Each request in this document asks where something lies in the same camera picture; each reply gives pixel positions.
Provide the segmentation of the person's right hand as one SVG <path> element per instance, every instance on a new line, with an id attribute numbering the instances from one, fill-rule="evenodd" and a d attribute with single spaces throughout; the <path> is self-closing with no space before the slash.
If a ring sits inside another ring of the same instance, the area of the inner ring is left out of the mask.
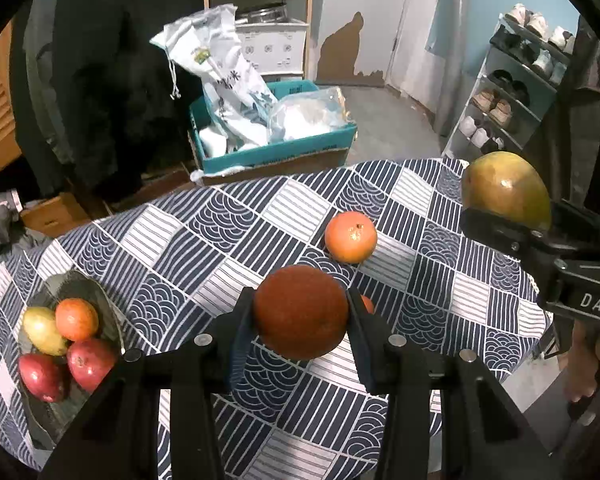
<path id="1" fill-rule="evenodd" d="M 600 334 L 591 347 L 586 342 L 586 336 L 592 333 L 592 330 L 592 325 L 587 326 L 580 321 L 573 324 L 565 382 L 565 395 L 571 402 L 589 398 L 597 388 L 595 375 L 600 365 Z"/>

